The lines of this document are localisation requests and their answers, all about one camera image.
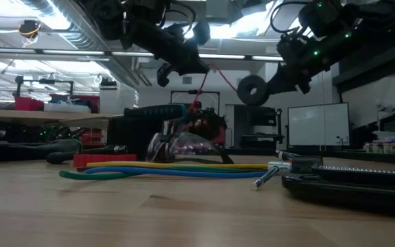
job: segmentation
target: workbench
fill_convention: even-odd
[[[336,158],[324,163],[395,169]],[[60,178],[61,169],[71,168],[0,163],[0,246],[395,246],[395,217],[299,201],[280,177],[254,192],[251,178],[76,181]]]
[[[62,124],[68,127],[107,128],[108,120],[100,119],[111,114],[91,113],[54,113],[26,110],[0,110],[0,123],[41,126],[44,124]]]

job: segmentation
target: red toolbox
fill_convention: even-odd
[[[14,109],[15,110],[30,110],[30,111],[40,111],[44,110],[45,103],[32,99],[30,97],[15,97],[14,98]]]

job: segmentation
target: whiteboard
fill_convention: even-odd
[[[288,109],[289,145],[350,145],[348,104]]]
[[[289,145],[324,143],[324,109],[322,106],[289,108]]]

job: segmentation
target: red block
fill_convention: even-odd
[[[136,154],[74,154],[73,167],[86,167],[88,163],[108,161],[136,161]]]

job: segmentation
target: black round wheel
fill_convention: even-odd
[[[269,98],[267,84],[260,76],[249,75],[240,81],[237,96],[248,106],[261,106]]]

